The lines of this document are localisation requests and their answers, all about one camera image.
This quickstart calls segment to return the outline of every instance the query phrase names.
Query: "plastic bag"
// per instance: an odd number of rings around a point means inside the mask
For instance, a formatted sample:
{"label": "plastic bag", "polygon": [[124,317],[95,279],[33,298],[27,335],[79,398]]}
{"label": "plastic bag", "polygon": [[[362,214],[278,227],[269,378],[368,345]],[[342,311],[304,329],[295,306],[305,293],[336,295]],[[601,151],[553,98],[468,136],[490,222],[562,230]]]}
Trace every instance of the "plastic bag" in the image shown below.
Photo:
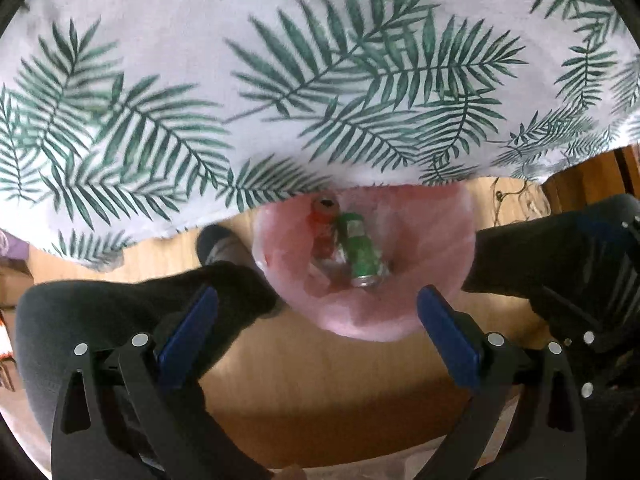
{"label": "plastic bag", "polygon": [[418,291],[433,284],[450,300],[473,262],[474,217],[466,187],[361,187],[334,196],[341,213],[364,218],[388,276],[359,288],[314,264],[308,217],[319,194],[260,209],[254,227],[258,266],[292,309],[323,329],[370,341],[393,341],[419,329]]}

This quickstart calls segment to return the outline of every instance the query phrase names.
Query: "wooden furniture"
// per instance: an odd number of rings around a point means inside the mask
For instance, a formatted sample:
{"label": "wooden furniture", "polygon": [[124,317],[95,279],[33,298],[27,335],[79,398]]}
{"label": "wooden furniture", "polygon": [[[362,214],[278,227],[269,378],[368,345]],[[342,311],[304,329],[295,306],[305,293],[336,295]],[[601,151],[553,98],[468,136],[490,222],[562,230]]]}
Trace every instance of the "wooden furniture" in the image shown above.
{"label": "wooden furniture", "polygon": [[603,153],[556,173],[542,186],[551,211],[575,211],[608,196],[640,198],[640,149],[637,144]]}

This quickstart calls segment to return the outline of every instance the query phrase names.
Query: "green can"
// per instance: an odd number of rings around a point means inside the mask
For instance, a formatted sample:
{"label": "green can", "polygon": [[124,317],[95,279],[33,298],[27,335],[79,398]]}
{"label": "green can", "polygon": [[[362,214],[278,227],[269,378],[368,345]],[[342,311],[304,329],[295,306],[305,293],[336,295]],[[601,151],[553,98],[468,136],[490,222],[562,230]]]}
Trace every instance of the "green can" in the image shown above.
{"label": "green can", "polygon": [[357,213],[338,216],[338,243],[351,266],[351,285],[371,286],[379,279],[380,258],[367,236],[364,218]]}

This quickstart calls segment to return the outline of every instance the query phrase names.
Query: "person's leg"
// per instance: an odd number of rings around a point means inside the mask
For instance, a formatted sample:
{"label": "person's leg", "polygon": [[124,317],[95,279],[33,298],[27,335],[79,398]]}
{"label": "person's leg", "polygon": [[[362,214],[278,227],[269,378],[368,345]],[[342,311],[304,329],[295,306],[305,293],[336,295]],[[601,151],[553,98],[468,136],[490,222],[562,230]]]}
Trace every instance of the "person's leg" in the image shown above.
{"label": "person's leg", "polygon": [[253,270],[229,261],[135,285],[55,282],[35,286],[17,309],[16,358],[36,420],[51,436],[58,394],[71,352],[80,342],[116,348],[137,332],[182,310],[203,285],[216,289],[218,319],[192,370],[202,375],[239,332],[275,306],[276,294]]}
{"label": "person's leg", "polygon": [[580,212],[478,231],[463,290],[530,298],[547,285],[570,296],[574,286],[584,284],[596,257],[585,222],[617,229],[622,222],[631,225],[638,215],[638,200],[616,195]]}

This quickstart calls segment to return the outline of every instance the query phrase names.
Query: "metal rivet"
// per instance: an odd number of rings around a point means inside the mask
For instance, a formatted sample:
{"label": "metal rivet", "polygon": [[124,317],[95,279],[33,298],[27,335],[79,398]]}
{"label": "metal rivet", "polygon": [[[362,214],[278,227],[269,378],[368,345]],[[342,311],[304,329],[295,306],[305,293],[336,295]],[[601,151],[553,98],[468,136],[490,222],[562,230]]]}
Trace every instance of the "metal rivet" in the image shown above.
{"label": "metal rivet", "polygon": [[558,355],[562,353],[562,347],[555,341],[552,341],[551,343],[549,343],[548,348],[552,354]]}
{"label": "metal rivet", "polygon": [[76,348],[74,348],[74,354],[76,355],[84,355],[86,351],[89,349],[89,345],[87,343],[80,343]]}
{"label": "metal rivet", "polygon": [[144,346],[149,342],[149,336],[147,334],[136,334],[133,336],[131,343],[133,346]]}
{"label": "metal rivet", "polygon": [[486,337],[487,341],[493,346],[504,345],[504,338],[497,332],[493,332]]}
{"label": "metal rivet", "polygon": [[582,385],[582,389],[580,390],[580,394],[581,396],[583,396],[585,399],[588,399],[589,397],[591,397],[591,395],[593,395],[593,384],[591,383],[584,383]]}
{"label": "metal rivet", "polygon": [[582,336],[582,340],[587,343],[587,345],[590,345],[596,340],[596,335],[591,330],[588,330]]}

